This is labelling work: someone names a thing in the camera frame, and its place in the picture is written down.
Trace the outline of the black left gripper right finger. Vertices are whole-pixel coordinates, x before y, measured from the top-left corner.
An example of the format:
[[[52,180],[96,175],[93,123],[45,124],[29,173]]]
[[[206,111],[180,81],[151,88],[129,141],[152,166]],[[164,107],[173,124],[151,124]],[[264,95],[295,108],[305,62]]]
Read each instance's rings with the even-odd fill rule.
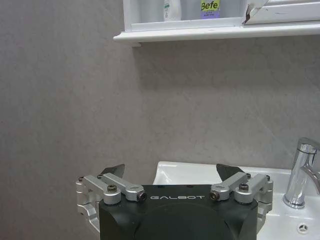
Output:
[[[209,197],[214,202],[228,200],[233,195],[238,204],[257,201],[257,226],[259,232],[266,222],[267,213],[273,209],[274,182],[267,174],[251,176],[237,166],[218,163],[216,170],[221,182],[212,184]]]

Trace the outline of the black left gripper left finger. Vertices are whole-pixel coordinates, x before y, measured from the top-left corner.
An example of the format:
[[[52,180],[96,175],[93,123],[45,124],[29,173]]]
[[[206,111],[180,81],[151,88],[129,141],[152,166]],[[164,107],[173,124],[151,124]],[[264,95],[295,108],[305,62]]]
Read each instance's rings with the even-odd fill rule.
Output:
[[[123,179],[125,165],[106,167],[97,176],[81,176],[76,181],[76,207],[78,213],[85,217],[90,229],[99,234],[99,204],[114,206],[122,197],[134,203],[142,203],[147,193],[140,184],[133,184]]]

